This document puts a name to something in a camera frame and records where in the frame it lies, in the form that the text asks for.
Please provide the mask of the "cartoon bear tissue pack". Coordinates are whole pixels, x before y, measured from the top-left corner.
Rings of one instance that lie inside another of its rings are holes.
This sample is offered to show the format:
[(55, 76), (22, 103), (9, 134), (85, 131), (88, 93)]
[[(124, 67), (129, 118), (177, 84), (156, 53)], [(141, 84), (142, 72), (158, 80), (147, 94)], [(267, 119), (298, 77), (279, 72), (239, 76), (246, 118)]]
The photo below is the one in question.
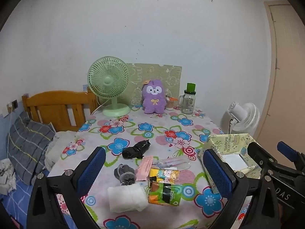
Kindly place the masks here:
[(179, 179), (179, 170), (151, 168), (149, 172), (149, 182), (163, 182), (174, 184)]

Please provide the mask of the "beige door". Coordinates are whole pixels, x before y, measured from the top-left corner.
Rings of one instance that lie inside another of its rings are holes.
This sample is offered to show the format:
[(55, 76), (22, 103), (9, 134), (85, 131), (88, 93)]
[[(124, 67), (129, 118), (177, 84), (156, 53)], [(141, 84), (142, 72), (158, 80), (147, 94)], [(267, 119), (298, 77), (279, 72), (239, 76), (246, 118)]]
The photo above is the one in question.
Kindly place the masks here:
[(304, 152), (304, 24), (287, 1), (265, 4), (271, 36), (271, 74), (258, 143), (277, 161), (293, 167), (280, 141)]

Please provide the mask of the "clear zip bag bundle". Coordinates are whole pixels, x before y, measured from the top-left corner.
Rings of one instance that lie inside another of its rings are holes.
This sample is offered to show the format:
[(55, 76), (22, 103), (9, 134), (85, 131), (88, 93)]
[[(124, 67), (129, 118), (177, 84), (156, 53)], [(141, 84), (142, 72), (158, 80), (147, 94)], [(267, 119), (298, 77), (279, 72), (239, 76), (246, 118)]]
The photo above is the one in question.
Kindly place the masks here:
[(156, 160), (152, 166), (158, 169), (187, 170), (191, 167), (191, 163), (187, 157), (181, 156)]

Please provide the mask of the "green tissue pack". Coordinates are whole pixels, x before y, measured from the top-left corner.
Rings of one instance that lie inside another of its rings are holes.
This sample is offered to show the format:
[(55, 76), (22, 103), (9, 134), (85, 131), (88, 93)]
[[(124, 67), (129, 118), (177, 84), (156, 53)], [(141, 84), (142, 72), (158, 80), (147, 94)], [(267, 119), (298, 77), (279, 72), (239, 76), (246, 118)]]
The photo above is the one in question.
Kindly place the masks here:
[(148, 202), (156, 205), (177, 207), (180, 204), (181, 194), (182, 185), (153, 181)]

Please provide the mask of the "cotton swab container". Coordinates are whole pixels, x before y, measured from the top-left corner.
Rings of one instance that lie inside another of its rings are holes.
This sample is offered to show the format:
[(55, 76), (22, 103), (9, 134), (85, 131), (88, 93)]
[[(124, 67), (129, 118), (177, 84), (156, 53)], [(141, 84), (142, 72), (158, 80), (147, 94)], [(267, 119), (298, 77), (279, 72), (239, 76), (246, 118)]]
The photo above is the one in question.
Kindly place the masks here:
[(174, 98), (174, 97), (170, 97), (168, 95), (165, 96), (165, 99), (166, 99), (166, 106), (165, 106), (165, 109), (166, 110), (173, 110), (175, 105), (177, 104), (178, 102), (178, 99), (177, 98)]

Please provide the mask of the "floral tablecloth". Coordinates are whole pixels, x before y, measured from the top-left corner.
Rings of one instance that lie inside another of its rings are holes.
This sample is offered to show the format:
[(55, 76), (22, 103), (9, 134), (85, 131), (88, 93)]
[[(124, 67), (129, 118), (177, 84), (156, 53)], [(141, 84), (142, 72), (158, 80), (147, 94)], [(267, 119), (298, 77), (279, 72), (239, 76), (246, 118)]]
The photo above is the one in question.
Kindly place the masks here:
[(96, 112), (65, 144), (50, 175), (75, 170), (96, 149), (102, 169), (81, 199), (101, 228), (207, 228), (225, 207), (200, 152), (223, 132), (202, 111)]

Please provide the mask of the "black plastic bag bundle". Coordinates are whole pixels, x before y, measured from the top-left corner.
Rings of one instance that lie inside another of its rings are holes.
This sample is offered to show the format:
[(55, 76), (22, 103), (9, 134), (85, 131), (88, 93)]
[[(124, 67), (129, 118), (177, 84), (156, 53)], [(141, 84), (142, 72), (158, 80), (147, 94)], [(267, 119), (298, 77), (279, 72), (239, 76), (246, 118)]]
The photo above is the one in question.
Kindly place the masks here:
[(143, 140), (140, 142), (137, 142), (134, 146), (132, 147), (126, 147), (122, 151), (122, 156), (124, 159), (142, 159), (144, 157), (144, 154), (146, 151), (148, 151), (150, 147), (150, 142), (149, 140)]

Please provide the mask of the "purple plush toy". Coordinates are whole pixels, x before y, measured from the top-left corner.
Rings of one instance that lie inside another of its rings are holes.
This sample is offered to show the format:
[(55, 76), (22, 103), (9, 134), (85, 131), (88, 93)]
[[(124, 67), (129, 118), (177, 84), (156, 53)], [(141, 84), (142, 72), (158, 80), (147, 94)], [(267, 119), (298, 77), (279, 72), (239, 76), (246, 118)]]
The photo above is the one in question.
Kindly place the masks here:
[(165, 89), (161, 80), (150, 80), (142, 88), (145, 114), (163, 114), (166, 106)]

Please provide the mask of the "white crumpled cloth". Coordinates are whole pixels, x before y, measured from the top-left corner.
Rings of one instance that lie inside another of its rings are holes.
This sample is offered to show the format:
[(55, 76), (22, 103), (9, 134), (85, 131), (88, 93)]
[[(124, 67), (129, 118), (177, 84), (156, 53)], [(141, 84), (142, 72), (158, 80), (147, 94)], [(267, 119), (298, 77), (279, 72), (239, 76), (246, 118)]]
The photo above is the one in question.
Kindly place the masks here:
[(10, 159), (6, 158), (0, 162), (0, 194), (8, 195), (16, 189), (16, 176), (14, 166)]

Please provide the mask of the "white standing fan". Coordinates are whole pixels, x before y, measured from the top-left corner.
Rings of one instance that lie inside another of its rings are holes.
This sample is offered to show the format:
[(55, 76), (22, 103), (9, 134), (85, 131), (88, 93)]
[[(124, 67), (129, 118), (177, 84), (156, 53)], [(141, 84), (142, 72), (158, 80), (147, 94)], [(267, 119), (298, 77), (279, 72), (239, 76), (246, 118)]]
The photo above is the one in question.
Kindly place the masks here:
[(254, 135), (259, 120), (260, 111), (254, 103), (232, 102), (221, 119), (220, 128), (228, 134), (248, 133)]

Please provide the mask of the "yellow cartoon storage box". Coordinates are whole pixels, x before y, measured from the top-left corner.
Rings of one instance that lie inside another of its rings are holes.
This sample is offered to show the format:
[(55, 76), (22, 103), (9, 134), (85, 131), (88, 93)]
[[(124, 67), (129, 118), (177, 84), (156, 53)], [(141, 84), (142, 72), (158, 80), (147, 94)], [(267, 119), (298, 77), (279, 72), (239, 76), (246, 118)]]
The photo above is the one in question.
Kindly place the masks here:
[(248, 145), (255, 141), (250, 134), (201, 134), (200, 141), (203, 142), (198, 153), (201, 162), (204, 152), (212, 149), (234, 172), (243, 172), (248, 178), (261, 178), (261, 167), (248, 154)]

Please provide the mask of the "cardboard sheet with cartoons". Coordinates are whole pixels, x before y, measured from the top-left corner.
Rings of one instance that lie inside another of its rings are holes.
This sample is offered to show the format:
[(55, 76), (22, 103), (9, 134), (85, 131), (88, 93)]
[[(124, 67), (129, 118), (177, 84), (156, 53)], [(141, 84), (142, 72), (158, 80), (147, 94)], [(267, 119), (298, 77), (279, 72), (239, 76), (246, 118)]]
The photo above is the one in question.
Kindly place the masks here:
[(142, 104), (142, 87), (149, 80), (161, 80), (165, 94), (177, 98), (180, 91), (182, 67), (158, 64), (127, 64), (130, 69), (130, 81), (127, 89), (119, 96), (119, 101), (130, 105)]

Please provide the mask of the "glass jar green lid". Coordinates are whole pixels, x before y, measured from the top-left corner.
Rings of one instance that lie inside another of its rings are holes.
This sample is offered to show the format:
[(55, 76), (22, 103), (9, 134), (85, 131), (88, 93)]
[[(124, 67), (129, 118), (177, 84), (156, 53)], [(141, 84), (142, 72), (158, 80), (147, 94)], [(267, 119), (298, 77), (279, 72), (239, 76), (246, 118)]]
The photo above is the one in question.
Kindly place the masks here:
[(179, 96), (178, 104), (180, 110), (184, 114), (192, 114), (195, 105), (195, 84), (194, 83), (187, 83), (187, 87), (184, 90), (184, 94)]

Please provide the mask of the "pink paper packet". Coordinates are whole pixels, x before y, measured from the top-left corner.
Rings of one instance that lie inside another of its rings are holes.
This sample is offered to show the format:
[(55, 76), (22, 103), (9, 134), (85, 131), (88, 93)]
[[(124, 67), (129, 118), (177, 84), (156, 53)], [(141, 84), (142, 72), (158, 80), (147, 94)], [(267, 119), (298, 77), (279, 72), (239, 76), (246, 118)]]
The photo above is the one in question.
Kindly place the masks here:
[(143, 157), (136, 172), (136, 181), (145, 181), (152, 167), (153, 156)]

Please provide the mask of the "dark grey sock bundle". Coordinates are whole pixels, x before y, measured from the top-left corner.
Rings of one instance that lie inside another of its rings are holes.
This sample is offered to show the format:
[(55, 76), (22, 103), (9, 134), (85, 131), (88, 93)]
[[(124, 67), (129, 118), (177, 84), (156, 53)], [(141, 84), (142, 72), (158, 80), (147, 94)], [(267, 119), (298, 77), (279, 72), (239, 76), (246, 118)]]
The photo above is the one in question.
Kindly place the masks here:
[(127, 164), (119, 164), (114, 170), (114, 176), (119, 180), (120, 185), (132, 185), (136, 182), (136, 172)]

